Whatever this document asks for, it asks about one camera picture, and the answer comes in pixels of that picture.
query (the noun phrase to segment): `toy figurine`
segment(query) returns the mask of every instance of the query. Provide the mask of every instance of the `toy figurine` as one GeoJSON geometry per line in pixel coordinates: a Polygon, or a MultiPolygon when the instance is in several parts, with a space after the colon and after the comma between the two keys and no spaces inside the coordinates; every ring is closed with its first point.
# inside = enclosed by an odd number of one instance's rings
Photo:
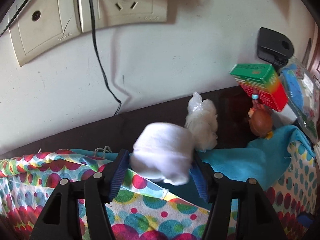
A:
{"type": "Polygon", "coordinates": [[[269,109],[258,102],[258,90],[254,89],[252,92],[252,108],[250,108],[248,115],[250,117],[250,130],[260,138],[270,139],[272,132],[272,118],[269,109]]]}

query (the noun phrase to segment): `translucent plastic bag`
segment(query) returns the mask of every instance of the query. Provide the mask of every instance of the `translucent plastic bag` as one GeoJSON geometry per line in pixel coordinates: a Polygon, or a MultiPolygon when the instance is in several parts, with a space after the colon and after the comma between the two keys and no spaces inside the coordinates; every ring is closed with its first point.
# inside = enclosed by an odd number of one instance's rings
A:
{"type": "Polygon", "coordinates": [[[288,96],[289,106],[298,117],[299,125],[316,144],[320,95],[318,87],[296,58],[292,58],[289,64],[281,69],[280,80],[288,96]]]}
{"type": "Polygon", "coordinates": [[[193,135],[197,151],[212,150],[217,145],[217,110],[211,100],[203,100],[197,92],[188,103],[185,128],[193,135]]]}

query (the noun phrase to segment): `beige wall plate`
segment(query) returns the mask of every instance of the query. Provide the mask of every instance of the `beige wall plate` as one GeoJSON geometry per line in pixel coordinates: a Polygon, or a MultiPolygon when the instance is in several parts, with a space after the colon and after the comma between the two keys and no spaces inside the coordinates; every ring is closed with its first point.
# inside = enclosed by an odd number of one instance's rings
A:
{"type": "MultiPolygon", "coordinates": [[[[168,0],[93,0],[96,28],[113,25],[165,22],[168,0]]],[[[79,0],[83,32],[91,30],[89,0],[79,0]]]]}
{"type": "MultiPolygon", "coordinates": [[[[19,3],[9,11],[12,18],[19,3]]],[[[10,27],[20,66],[81,34],[77,0],[30,0],[10,27]]]]}

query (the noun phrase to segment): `green and red box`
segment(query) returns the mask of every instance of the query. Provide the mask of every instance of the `green and red box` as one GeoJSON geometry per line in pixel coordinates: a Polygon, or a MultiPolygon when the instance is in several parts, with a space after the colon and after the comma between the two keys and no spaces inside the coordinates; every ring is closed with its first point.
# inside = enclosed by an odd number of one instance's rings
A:
{"type": "Polygon", "coordinates": [[[258,90],[259,101],[280,112],[288,102],[284,88],[272,65],[237,64],[230,71],[239,85],[251,97],[253,89],[258,90]]]}

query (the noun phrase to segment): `black cable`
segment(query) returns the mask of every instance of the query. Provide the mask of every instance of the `black cable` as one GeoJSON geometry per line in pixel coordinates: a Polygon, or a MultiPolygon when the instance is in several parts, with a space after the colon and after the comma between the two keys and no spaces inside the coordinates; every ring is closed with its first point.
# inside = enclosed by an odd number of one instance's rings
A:
{"type": "Polygon", "coordinates": [[[92,41],[93,41],[93,47],[94,47],[94,51],[96,53],[99,65],[100,65],[100,69],[103,75],[103,79],[104,79],[104,83],[108,89],[108,91],[111,93],[111,95],[113,95],[113,98],[115,99],[115,101],[117,101],[119,103],[118,109],[116,110],[115,115],[117,115],[119,113],[119,110],[121,108],[121,101],[114,95],[114,93],[110,90],[109,84],[108,84],[108,80],[107,80],[107,76],[106,73],[103,70],[103,67],[101,65],[100,62],[100,57],[99,57],[99,53],[98,53],[98,48],[97,48],[97,41],[96,41],[96,24],[95,24],[95,19],[94,19],[94,11],[93,11],[93,2],[92,0],[89,0],[89,6],[90,6],[90,15],[91,15],[91,28],[92,28],[92,41]]]}
{"type": "Polygon", "coordinates": [[[19,7],[19,9],[17,10],[17,12],[14,14],[14,16],[12,17],[12,19],[10,20],[10,22],[7,24],[7,26],[4,28],[4,30],[1,32],[0,37],[5,33],[5,31],[11,26],[11,24],[14,22],[14,20],[17,18],[17,16],[19,15],[19,13],[22,11],[22,9],[25,7],[25,5],[28,3],[29,0],[24,0],[24,2],[22,3],[22,5],[19,7]]]}

